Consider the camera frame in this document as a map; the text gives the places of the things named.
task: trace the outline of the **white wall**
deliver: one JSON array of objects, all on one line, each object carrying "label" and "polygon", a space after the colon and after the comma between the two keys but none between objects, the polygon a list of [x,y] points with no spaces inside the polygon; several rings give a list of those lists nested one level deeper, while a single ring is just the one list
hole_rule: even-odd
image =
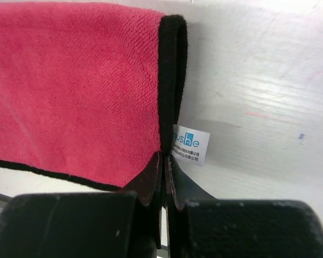
[{"label": "white wall", "polygon": [[[217,198],[303,200],[323,223],[323,1],[111,2],[188,21],[179,124],[211,136],[205,165],[184,171]],[[0,169],[6,195],[78,190]]]}]

